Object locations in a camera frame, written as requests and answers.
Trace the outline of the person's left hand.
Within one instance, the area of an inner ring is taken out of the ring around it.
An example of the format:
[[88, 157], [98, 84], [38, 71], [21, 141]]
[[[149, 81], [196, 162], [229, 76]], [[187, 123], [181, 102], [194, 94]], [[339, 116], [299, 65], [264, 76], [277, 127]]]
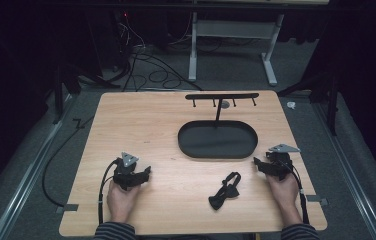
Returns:
[[112, 222], [126, 223], [128, 221], [135, 206], [139, 190], [140, 187], [136, 186], [125, 191], [118, 184], [114, 182], [109, 183], [107, 204]]

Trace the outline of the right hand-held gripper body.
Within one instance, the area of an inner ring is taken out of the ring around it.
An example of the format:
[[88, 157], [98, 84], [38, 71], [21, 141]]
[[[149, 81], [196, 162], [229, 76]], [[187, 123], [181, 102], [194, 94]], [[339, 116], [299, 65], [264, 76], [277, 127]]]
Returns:
[[292, 174], [298, 180], [298, 171], [293, 165], [290, 152], [299, 152], [299, 149], [286, 144], [279, 144], [269, 148], [266, 152], [266, 158], [270, 163], [266, 174], [276, 176], [280, 181], [284, 180], [288, 174]]

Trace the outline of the black tripod stand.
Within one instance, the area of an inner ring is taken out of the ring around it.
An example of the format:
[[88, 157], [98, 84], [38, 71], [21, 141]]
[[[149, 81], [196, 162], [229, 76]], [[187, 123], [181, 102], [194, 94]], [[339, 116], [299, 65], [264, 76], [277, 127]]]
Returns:
[[335, 117], [337, 113], [338, 81], [337, 77], [329, 72], [321, 72], [315, 76], [277, 92], [279, 97], [285, 97], [296, 91], [310, 90], [311, 103], [327, 103], [326, 124], [332, 135], [336, 135]]
[[80, 76], [86, 77], [100, 86], [108, 88], [119, 88], [119, 85], [112, 84], [106, 80], [92, 75], [87, 71], [70, 63], [61, 63], [54, 71], [54, 100], [55, 100], [55, 119], [54, 124], [57, 124], [64, 117], [64, 98], [63, 88], [66, 88], [71, 95], [79, 95], [81, 86], [78, 78]]

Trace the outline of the black hook stand with tray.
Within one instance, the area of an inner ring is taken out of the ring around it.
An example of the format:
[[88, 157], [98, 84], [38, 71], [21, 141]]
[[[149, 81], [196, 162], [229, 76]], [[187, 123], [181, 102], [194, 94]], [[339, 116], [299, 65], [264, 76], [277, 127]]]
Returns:
[[259, 143], [256, 131], [247, 123], [237, 120], [221, 120], [223, 103], [230, 99], [251, 99], [256, 106], [258, 93], [188, 94], [196, 106], [197, 100], [212, 100], [217, 108], [214, 120], [195, 120], [185, 123], [178, 132], [180, 150], [191, 158], [243, 159], [252, 155]]

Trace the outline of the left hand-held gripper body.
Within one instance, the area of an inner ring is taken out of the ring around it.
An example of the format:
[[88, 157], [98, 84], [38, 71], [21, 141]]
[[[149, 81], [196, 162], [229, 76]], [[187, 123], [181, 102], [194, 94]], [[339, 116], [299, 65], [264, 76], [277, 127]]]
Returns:
[[126, 152], [122, 153], [121, 158], [116, 159], [113, 181], [125, 191], [139, 186], [144, 182], [144, 173], [134, 172], [138, 160], [138, 157]]

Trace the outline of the person's right hand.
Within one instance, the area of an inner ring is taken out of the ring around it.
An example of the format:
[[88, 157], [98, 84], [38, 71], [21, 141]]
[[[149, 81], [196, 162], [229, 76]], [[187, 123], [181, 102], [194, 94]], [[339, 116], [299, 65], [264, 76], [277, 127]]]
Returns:
[[296, 206], [299, 188], [295, 177], [289, 174], [283, 180], [280, 180], [276, 176], [267, 175], [266, 179], [280, 210], [283, 225], [288, 227], [302, 224], [303, 220]]

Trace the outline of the metal floor rail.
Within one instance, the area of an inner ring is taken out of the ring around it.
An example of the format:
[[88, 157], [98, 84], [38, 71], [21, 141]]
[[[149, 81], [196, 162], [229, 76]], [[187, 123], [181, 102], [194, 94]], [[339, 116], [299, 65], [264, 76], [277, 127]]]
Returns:
[[65, 118], [68, 115], [68, 112], [72, 109], [75, 99], [76, 96], [71, 94], [68, 94], [65, 97], [62, 116], [59, 117], [48, 130], [48, 134], [42, 142], [35, 158], [30, 162], [15, 193], [0, 217], [0, 240], [6, 240], [14, 227], [14, 224], [17, 221], [37, 179], [41, 175], [41, 169], [46, 165], [47, 153], [63, 125], [63, 118]]
[[325, 133], [335, 151], [336, 159], [341, 168], [341, 173], [354, 199], [354, 202], [365, 222], [373, 240], [376, 240], [376, 213], [371, 201], [365, 194], [362, 185], [359, 182], [352, 166], [348, 162], [347, 156], [341, 146], [338, 138], [332, 133], [326, 122], [326, 114], [320, 104], [313, 104], [312, 108], [317, 115], [319, 122], [323, 126]]

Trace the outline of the grey tape piece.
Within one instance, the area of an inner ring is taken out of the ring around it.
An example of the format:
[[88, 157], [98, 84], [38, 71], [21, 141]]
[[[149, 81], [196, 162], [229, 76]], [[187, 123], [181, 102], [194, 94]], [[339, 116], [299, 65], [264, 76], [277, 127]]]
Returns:
[[306, 195], [306, 199], [308, 202], [316, 202], [321, 206], [327, 206], [329, 204], [326, 198], [322, 198], [319, 195]]
[[66, 204], [64, 206], [58, 206], [56, 213], [62, 214], [66, 211], [76, 212], [78, 210], [79, 204]]

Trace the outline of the white metal desk frame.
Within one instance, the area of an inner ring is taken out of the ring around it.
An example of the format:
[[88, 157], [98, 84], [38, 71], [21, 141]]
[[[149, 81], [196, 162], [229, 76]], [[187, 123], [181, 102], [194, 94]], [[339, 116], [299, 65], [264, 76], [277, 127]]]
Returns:
[[197, 77], [197, 38], [218, 37], [218, 38], [244, 38], [263, 39], [269, 42], [266, 52], [260, 54], [268, 84], [276, 86], [274, 69], [271, 57], [282, 28], [284, 15], [279, 14], [271, 22], [246, 22], [233, 20], [203, 20], [198, 19], [197, 13], [191, 14], [191, 51], [189, 57], [188, 80], [196, 81]]

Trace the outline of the black bow tie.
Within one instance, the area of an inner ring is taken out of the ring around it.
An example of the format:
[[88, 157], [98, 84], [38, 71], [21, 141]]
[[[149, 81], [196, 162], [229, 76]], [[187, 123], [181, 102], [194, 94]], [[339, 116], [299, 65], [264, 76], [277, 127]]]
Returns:
[[240, 195], [237, 185], [241, 180], [239, 172], [231, 172], [223, 181], [221, 188], [208, 201], [213, 210], [219, 210], [227, 199], [236, 198]]

